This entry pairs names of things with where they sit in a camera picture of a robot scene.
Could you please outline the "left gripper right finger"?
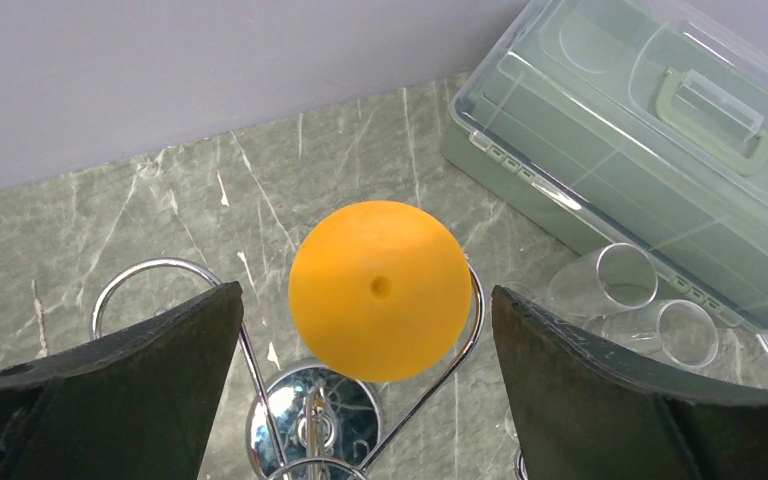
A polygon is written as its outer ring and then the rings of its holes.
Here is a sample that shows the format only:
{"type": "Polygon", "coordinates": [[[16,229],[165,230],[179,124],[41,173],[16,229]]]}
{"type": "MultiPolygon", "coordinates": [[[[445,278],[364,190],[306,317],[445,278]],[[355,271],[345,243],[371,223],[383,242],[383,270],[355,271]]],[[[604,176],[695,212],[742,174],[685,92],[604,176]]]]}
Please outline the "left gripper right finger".
{"type": "Polygon", "coordinates": [[[768,479],[768,390],[697,375],[492,291],[531,479],[768,479]]]}

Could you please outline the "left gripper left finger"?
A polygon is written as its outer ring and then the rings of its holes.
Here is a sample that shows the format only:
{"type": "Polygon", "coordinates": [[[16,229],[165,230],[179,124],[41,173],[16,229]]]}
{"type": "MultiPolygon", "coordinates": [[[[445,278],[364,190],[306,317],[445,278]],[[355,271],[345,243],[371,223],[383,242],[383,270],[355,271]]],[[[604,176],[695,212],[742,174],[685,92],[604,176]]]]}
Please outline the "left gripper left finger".
{"type": "Polygon", "coordinates": [[[0,370],[0,479],[194,479],[244,306],[223,283],[78,347],[0,370]]]}

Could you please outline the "orange plastic wine glass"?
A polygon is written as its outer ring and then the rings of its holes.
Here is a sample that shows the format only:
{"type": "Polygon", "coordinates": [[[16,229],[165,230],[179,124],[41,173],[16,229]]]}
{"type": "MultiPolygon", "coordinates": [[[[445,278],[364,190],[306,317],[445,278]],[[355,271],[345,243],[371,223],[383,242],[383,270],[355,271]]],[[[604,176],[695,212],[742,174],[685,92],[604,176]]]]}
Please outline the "orange plastic wine glass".
{"type": "Polygon", "coordinates": [[[471,308],[468,260],[454,235],[409,204],[344,206],[299,247],[288,302],[304,344],[353,379],[386,383],[442,360],[471,308]]]}

